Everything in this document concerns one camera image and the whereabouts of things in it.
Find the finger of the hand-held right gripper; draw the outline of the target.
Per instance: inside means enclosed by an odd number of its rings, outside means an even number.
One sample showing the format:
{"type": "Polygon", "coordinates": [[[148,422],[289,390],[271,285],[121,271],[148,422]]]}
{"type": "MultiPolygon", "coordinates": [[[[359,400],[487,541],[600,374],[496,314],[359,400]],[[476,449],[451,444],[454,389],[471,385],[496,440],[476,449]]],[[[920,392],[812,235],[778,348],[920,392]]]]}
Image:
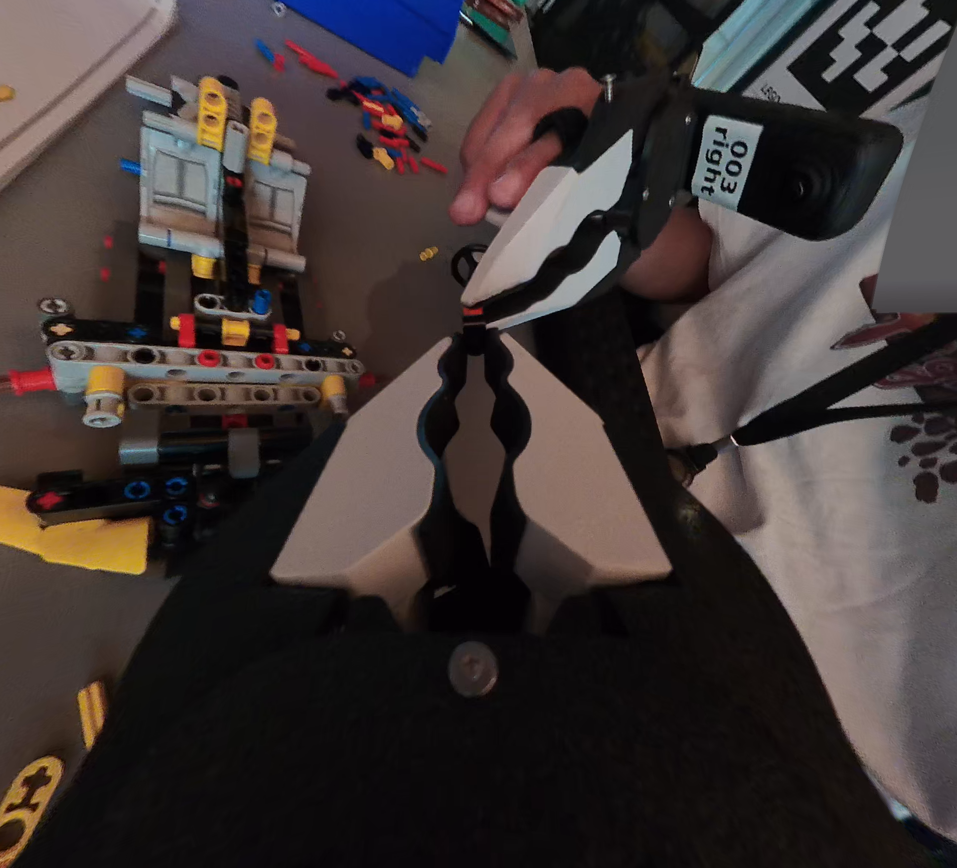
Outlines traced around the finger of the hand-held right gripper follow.
{"type": "Polygon", "coordinates": [[[598,240],[578,233],[568,246],[549,256],[530,282],[515,285],[484,301],[484,324],[510,328],[574,308],[614,282],[621,254],[618,234],[598,240]]]}
{"type": "Polygon", "coordinates": [[[582,170],[548,167],[533,181],[505,220],[461,296],[463,309],[484,309],[484,301],[530,282],[544,261],[568,246],[578,233],[602,240],[620,232],[611,219],[629,176],[633,134],[618,138],[582,170]]]}

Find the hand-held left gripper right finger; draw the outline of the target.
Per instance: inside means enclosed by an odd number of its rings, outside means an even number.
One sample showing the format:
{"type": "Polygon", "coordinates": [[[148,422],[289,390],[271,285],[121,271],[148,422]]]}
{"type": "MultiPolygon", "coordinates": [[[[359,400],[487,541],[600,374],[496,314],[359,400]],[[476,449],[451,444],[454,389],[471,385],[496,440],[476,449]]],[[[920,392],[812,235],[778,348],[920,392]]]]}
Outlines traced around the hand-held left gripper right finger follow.
{"type": "Polygon", "coordinates": [[[504,464],[491,563],[522,582],[643,582],[672,566],[602,419],[509,335],[489,331],[485,379],[504,464]]]}

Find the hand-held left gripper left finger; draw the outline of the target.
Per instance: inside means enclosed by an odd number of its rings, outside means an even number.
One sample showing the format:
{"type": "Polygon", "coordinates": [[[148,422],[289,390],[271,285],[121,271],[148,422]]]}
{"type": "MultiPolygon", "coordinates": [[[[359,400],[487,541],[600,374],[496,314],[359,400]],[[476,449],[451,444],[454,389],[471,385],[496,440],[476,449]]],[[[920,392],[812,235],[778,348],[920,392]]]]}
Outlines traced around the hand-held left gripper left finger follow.
{"type": "Polygon", "coordinates": [[[419,421],[451,346],[438,341],[348,420],[272,567],[276,582],[427,581],[414,531],[436,468],[419,421]]]}

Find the black lego steering wheel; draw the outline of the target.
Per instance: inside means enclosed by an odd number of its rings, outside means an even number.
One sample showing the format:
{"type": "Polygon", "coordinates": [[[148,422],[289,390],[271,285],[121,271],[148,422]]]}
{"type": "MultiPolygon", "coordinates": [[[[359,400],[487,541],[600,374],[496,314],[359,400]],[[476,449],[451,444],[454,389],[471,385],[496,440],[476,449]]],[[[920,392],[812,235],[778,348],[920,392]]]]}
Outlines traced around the black lego steering wheel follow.
{"type": "Polygon", "coordinates": [[[487,244],[471,242],[462,246],[450,259],[450,272],[460,288],[465,288],[487,251],[487,244]]]}

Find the lego car chassis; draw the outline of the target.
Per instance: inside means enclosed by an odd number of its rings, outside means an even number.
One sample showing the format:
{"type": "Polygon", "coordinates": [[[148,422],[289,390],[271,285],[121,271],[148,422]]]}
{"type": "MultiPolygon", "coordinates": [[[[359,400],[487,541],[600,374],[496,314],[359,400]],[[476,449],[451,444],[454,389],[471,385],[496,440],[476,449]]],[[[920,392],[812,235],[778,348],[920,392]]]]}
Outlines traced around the lego car chassis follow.
{"type": "Polygon", "coordinates": [[[279,133],[272,102],[230,77],[155,85],[139,156],[131,320],[83,319],[39,302],[45,366],[2,376],[14,396],[56,394],[82,424],[116,436],[119,469],[2,487],[2,546],[45,563],[171,575],[313,440],[349,416],[365,366],[341,331],[305,333],[299,240],[311,168],[279,133]]]}

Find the pile of yellow black lego pieces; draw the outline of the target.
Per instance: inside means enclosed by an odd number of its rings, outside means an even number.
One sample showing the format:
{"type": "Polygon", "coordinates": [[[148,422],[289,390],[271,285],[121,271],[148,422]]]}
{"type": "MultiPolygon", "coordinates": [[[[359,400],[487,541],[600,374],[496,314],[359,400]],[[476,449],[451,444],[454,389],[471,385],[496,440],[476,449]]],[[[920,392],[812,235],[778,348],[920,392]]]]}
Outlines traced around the pile of yellow black lego pieces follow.
{"type": "MultiPolygon", "coordinates": [[[[103,680],[88,683],[77,694],[83,751],[89,753],[102,733],[109,691],[103,680]]],[[[65,763],[45,755],[24,766],[2,795],[1,866],[13,866],[48,814],[65,778],[65,763]]]]}

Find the person's right forearm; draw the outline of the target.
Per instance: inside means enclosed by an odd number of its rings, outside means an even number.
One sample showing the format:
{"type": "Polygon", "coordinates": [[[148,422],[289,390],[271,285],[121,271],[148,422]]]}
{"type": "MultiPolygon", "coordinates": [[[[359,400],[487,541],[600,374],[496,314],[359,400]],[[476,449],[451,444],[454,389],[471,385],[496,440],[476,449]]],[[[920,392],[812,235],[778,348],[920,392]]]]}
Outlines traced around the person's right forearm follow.
{"type": "Polygon", "coordinates": [[[619,286],[644,299],[688,304],[710,291],[713,231],[696,204],[672,212],[654,242],[622,276],[619,286]]]}

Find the lego instruction booklet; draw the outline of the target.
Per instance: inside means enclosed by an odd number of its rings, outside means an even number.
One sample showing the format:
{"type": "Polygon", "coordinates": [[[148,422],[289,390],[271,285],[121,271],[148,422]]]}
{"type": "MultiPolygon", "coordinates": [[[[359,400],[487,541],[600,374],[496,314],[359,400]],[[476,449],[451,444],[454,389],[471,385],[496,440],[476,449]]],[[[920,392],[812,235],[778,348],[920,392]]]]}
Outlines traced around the lego instruction booklet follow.
{"type": "Polygon", "coordinates": [[[177,0],[1,0],[2,190],[177,17],[177,0]]]}

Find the person's right hand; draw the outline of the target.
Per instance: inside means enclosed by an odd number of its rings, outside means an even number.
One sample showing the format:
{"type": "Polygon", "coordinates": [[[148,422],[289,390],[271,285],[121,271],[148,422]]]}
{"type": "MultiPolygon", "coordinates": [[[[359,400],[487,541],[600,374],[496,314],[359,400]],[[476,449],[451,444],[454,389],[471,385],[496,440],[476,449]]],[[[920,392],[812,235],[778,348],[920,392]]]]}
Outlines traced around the person's right hand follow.
{"type": "Polygon", "coordinates": [[[602,88],[588,72],[512,74],[490,94],[461,146],[462,180],[449,205],[458,226],[482,221],[490,207],[510,211],[537,175],[561,154],[555,133],[534,139],[536,126],[562,109],[592,113],[602,88]]]}

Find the pile of red blue pins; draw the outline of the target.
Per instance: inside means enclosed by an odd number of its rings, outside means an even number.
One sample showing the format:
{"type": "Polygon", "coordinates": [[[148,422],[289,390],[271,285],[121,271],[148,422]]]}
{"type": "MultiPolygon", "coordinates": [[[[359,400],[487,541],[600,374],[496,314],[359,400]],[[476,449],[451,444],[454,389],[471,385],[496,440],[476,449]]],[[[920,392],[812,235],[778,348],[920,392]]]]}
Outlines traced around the pile of red blue pins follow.
{"type": "Polygon", "coordinates": [[[432,122],[408,95],[371,76],[339,80],[325,96],[358,114],[356,150],[365,160],[398,175],[423,170],[445,176],[449,169],[427,147],[432,122]]]}

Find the black mesh office chair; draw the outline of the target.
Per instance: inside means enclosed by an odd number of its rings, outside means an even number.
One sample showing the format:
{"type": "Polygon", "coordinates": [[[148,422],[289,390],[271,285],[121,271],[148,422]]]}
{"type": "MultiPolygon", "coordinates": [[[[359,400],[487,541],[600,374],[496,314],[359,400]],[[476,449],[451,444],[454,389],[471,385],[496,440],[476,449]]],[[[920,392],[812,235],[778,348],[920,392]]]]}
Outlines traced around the black mesh office chair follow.
{"type": "Polygon", "coordinates": [[[690,72],[708,40],[748,0],[554,0],[531,20],[536,64],[598,80],[690,72]]]}

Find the person's light clothing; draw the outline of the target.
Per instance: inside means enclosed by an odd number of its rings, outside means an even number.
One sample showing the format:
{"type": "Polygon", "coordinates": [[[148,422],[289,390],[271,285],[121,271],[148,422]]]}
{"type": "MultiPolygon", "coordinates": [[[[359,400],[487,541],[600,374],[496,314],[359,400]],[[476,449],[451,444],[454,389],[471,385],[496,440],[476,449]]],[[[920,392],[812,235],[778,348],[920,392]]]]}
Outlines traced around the person's light clothing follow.
{"type": "MultiPolygon", "coordinates": [[[[811,242],[701,202],[675,261],[697,290],[639,351],[664,443],[718,441],[953,314],[878,311],[879,264],[922,95],[884,120],[903,151],[866,216],[811,242]]],[[[768,578],[869,774],[955,841],[955,341],[833,407],[943,405],[728,446],[691,483],[768,578]]]]}

